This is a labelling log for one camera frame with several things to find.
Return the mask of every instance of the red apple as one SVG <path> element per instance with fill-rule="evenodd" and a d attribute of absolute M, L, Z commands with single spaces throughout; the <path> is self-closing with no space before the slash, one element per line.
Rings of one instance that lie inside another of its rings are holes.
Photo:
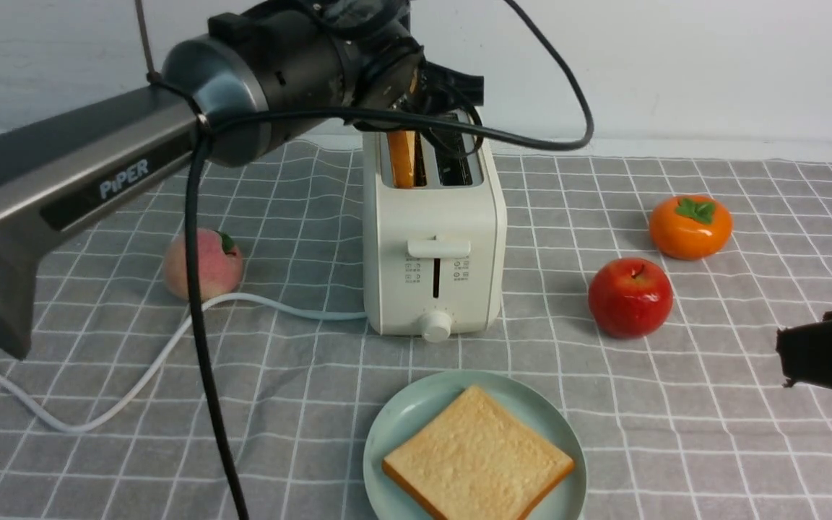
<path fill-rule="evenodd" d="M 169 292 L 188 300 L 185 267 L 185 236 L 178 235 L 165 253 L 162 273 Z M 198 281 L 202 302 L 231 293 L 242 280 L 242 269 L 242 253 L 231 237 L 220 231 L 198 229 Z"/>
<path fill-rule="evenodd" d="M 589 307 L 600 329 L 618 339 L 647 336 L 667 321 L 673 286 L 660 266 L 644 258 L 618 258 L 595 274 Z"/>

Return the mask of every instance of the toast slice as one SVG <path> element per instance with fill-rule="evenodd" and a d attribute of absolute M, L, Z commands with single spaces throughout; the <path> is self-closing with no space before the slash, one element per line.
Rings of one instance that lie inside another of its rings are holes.
<path fill-rule="evenodd" d="M 382 467 L 435 520 L 523 520 L 575 463 L 472 386 Z"/>
<path fill-rule="evenodd" d="M 390 168 L 394 174 L 394 186 L 412 188 L 416 185 L 416 132 L 387 132 L 390 147 Z"/>

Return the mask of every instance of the white toaster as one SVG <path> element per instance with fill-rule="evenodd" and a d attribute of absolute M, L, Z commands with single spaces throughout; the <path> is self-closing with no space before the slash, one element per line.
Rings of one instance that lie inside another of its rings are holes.
<path fill-rule="evenodd" d="M 475 145 L 470 135 L 436 134 L 459 151 Z M 416 149 L 415 186 L 397 188 L 386 135 L 363 135 L 364 308 L 379 334 L 443 342 L 499 315 L 506 202 L 486 142 L 464 159 L 425 139 Z"/>

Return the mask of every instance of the orange persimmon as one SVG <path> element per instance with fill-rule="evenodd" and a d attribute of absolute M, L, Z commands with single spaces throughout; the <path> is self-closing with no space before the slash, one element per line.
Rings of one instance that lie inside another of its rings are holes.
<path fill-rule="evenodd" d="M 677 195 L 662 201 L 650 216 L 654 245 L 679 260 L 698 260 L 720 251 L 733 231 L 730 212 L 706 195 Z"/>

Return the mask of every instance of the white wall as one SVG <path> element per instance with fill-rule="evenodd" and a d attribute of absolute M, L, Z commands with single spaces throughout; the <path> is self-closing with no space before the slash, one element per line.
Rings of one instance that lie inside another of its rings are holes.
<path fill-rule="evenodd" d="M 832 0 L 519 2 L 577 72 L 598 137 L 832 141 Z M 251 1 L 145 3 L 161 63 L 208 16 Z M 505 3 L 416 0 L 413 26 L 430 59 L 486 75 L 487 124 L 581 131 L 569 86 Z M 0 0 L 0 129 L 143 73 L 132 0 Z"/>

